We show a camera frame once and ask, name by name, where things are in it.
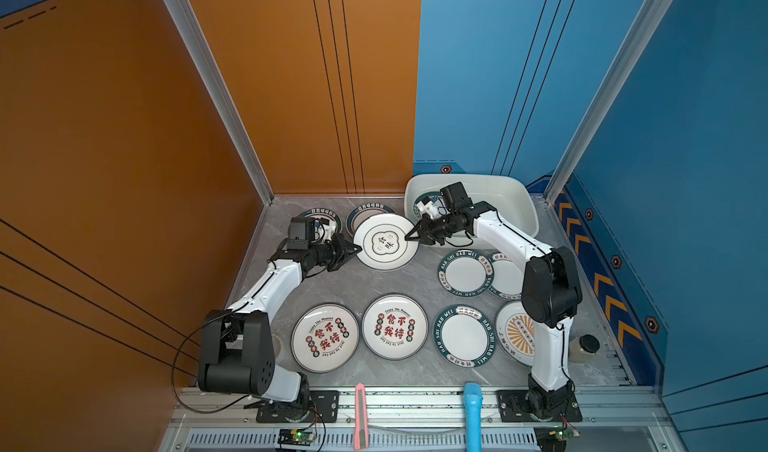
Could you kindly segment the white plate green flower outline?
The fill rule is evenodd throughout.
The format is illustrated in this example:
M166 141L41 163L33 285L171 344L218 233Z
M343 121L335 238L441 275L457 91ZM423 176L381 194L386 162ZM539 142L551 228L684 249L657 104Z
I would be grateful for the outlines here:
M356 230L353 242L361 248L358 259L377 271L393 271L404 267L416 256L419 243L406 236L414 224L396 214L380 214L364 221Z

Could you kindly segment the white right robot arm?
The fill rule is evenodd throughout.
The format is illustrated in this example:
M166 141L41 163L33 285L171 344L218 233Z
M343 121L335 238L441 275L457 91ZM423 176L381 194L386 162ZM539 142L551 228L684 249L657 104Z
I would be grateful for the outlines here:
M538 241L485 202L456 207L437 219L425 214L405 239L442 245L461 231L487 242L523 269L521 302L533 321L535 339L527 393L530 414L545 421L577 413L568 345L583 293L573 252Z

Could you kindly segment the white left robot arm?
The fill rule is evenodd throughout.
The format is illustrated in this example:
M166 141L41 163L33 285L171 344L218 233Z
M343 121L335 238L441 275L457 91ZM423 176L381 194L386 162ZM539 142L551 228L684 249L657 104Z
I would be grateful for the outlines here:
M206 316L198 388L254 396L292 420L303 418L310 410L308 379L276 363L271 321L313 269L334 272L361 251L339 233L318 243L283 240L250 291L229 308Z

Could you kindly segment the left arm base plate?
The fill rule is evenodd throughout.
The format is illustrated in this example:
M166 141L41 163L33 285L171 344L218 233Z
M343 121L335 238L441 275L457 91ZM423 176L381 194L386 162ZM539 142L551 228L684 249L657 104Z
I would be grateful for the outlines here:
M259 408L256 421L260 424L279 424L310 423L318 420L332 424L338 418L339 397L338 390L311 390L307 405L268 403Z

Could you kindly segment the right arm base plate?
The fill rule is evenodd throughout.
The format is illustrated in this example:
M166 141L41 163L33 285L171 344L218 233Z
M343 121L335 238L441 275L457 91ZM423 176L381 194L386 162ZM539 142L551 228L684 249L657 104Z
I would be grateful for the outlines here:
M583 421L575 394L565 388L553 392L539 390L499 390L498 410L504 423Z

